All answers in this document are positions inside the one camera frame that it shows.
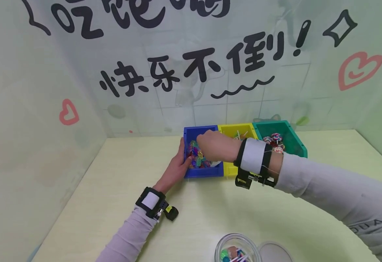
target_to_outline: forearm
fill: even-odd
[[[381,182],[342,168],[275,152],[269,169],[270,176],[277,179],[276,189],[302,198],[342,221],[382,261]],[[248,171],[259,173],[259,170]]]
[[[147,217],[141,207],[134,207],[131,215],[106,245],[96,262],[136,261],[147,236],[156,224],[157,220]]]

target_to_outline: colorful candy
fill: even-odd
[[[223,260],[225,257],[228,257],[229,253],[227,252],[227,249],[223,249],[220,253],[220,259]]]
[[[237,257],[237,248],[235,246],[227,248],[227,252],[229,253],[230,259],[235,259]]]
[[[275,148],[273,148],[272,150],[275,151],[275,152],[277,152],[277,153],[280,153],[280,154],[284,153],[284,149],[282,149],[282,148],[280,148],[280,147],[275,147]]]
[[[271,139],[271,137],[264,137],[264,138],[263,138],[263,141],[264,141],[265,143],[267,143],[267,144],[271,144],[272,139]]]
[[[271,136],[264,137],[262,140],[269,144],[275,152],[282,154],[285,151],[284,138],[282,138],[280,133],[273,133]]]
[[[191,157],[192,161],[189,168],[208,168],[211,167],[211,162],[205,159],[197,141],[192,140],[186,150],[186,156]]]
[[[282,141],[282,136],[281,136],[281,134],[279,134],[279,133],[273,133],[273,134],[271,135],[271,138],[272,138],[273,141],[276,141],[277,143],[278,143],[279,141]]]
[[[221,251],[220,260],[222,262],[230,262],[244,256],[245,253],[243,250],[237,248],[236,246],[230,246],[229,248]]]

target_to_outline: table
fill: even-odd
[[[309,158],[382,181],[382,156],[355,130],[298,132]],[[34,262],[94,262],[161,176],[180,137],[108,138],[62,211]],[[341,222],[302,199],[234,179],[184,181],[168,193],[180,212],[150,234],[139,261],[213,261],[219,239],[238,232],[257,245],[275,241],[296,262],[377,261]]]

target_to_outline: wrist strap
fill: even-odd
[[[238,155],[237,155],[237,159],[233,162],[233,165],[238,167],[237,176],[236,176],[235,181],[234,181],[235,185],[237,187],[243,187],[243,188],[249,189],[251,184],[252,184],[252,180],[254,180],[254,181],[257,181],[259,183],[262,183],[262,185],[275,187],[275,185],[277,183],[275,181],[268,180],[268,178],[270,177],[268,174],[268,168],[269,168],[269,164],[271,161],[271,155],[272,155],[272,147],[269,144],[265,145],[265,149],[264,149],[263,157],[262,157],[261,168],[259,170],[258,175],[252,174],[252,173],[240,168],[242,158],[243,158],[243,152],[244,152],[244,149],[246,146],[246,140],[247,139],[245,139],[242,142],[240,149],[239,149],[239,152],[238,152]]]
[[[152,209],[143,203],[144,199],[146,199],[146,196],[149,193],[153,193],[159,198]],[[178,216],[179,212],[176,209],[176,207],[170,206],[165,199],[166,196],[162,192],[159,192],[151,187],[146,187],[143,193],[141,193],[140,197],[136,201],[136,205],[144,209],[146,212],[146,216],[148,216],[149,218],[154,218],[158,220],[163,212],[166,215],[167,219],[174,221],[174,219]]]

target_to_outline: pink heart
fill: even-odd
[[[358,53],[354,53],[353,55],[351,55],[350,57],[348,57],[343,63],[342,63],[342,66],[341,68],[339,69],[339,90],[340,91],[345,91],[345,90],[348,90],[354,86],[357,86],[359,84],[361,84],[362,82],[365,82],[367,81],[368,79],[372,78],[373,75],[378,71],[378,69],[380,68],[381,64],[382,64],[382,55],[374,55],[370,58],[367,58],[368,54],[366,52],[358,52]],[[369,72],[367,75],[364,76],[364,72],[360,72],[359,74],[354,74],[354,72],[350,71],[348,73],[348,77],[350,79],[355,79],[355,78],[359,78],[359,77],[362,77],[361,79],[358,79],[357,81],[353,82],[353,83],[350,83],[349,85],[346,85],[345,83],[345,71],[346,71],[346,68],[348,66],[348,64],[354,60],[355,58],[359,58],[359,66],[358,66],[358,69],[362,69],[364,66],[366,66],[367,64],[371,63],[371,62],[376,62],[376,66],[374,67],[374,69]]]
[[[71,119],[65,119],[64,117],[69,114],[69,107],[72,110],[73,114],[75,115]],[[60,122],[64,125],[72,125],[79,121],[79,115],[77,114],[77,110],[75,108],[75,105],[73,105],[72,101],[70,99],[64,99],[62,103],[62,111],[60,112]]]

